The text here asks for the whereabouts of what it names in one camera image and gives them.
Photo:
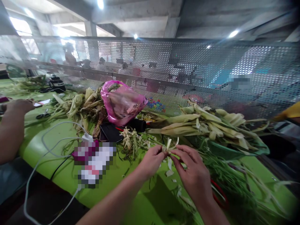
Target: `plastic bag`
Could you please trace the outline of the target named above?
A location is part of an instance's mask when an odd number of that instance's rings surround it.
[[[115,91],[110,91],[114,84],[118,84],[119,87]],[[105,82],[100,93],[108,114],[108,120],[117,126],[124,126],[131,119],[134,119],[148,103],[145,96],[136,93],[121,81]]]

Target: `black phone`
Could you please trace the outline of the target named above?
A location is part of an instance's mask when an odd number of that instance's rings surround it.
[[[107,137],[105,136],[105,134],[104,134],[103,131],[100,132],[99,140],[100,140],[101,142],[108,141],[108,139],[107,139]]]
[[[119,142],[123,139],[120,132],[112,123],[103,123],[100,125],[101,132],[103,132],[109,142]]]

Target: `finger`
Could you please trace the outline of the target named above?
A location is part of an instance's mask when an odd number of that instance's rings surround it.
[[[189,156],[189,154],[187,154],[186,152],[183,152],[183,151],[178,150],[178,149],[174,149],[174,150],[171,150],[171,153],[174,154],[174,155],[179,156],[182,159],[182,161],[187,165],[187,167],[190,167],[194,164],[194,161]]]
[[[185,170],[184,168],[182,167],[181,163],[179,162],[179,160],[175,157],[175,156],[170,156],[171,159],[173,160],[174,162],[174,166],[179,174],[180,177],[183,177],[185,175]]]
[[[161,145],[155,145],[152,148],[149,148],[148,152],[150,152],[152,155],[157,155],[162,150]]]
[[[202,162],[201,156],[195,149],[188,147],[186,145],[176,145],[176,148],[189,154],[195,163]]]
[[[168,152],[160,152],[157,155],[157,160],[162,162],[168,156]]]

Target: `metal mesh panel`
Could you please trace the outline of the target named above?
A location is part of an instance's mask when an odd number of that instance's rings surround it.
[[[149,99],[148,109],[171,115],[191,99],[248,119],[270,118],[300,97],[297,43],[2,36],[0,49],[4,63],[55,73],[69,89],[121,80]]]

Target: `scissors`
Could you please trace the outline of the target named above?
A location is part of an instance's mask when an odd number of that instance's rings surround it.
[[[50,113],[48,113],[48,109],[46,109],[45,112],[44,112],[44,114],[40,114],[36,118],[37,119],[41,119],[43,117],[49,117],[49,116],[50,116]]]

